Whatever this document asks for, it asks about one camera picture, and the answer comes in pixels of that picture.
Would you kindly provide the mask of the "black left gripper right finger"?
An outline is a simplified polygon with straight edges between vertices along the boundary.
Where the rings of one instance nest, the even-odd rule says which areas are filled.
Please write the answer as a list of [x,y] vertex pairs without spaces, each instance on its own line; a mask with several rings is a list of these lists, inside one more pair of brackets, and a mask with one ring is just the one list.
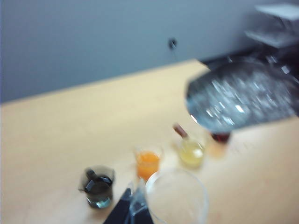
[[129,207],[129,224],[152,224],[153,220],[146,200],[145,181],[139,180]]

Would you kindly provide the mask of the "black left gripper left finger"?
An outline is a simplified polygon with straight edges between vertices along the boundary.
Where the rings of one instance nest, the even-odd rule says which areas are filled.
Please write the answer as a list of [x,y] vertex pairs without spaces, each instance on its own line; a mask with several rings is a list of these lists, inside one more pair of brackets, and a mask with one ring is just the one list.
[[103,224],[125,224],[129,213],[132,189],[126,188],[118,203],[110,212]]

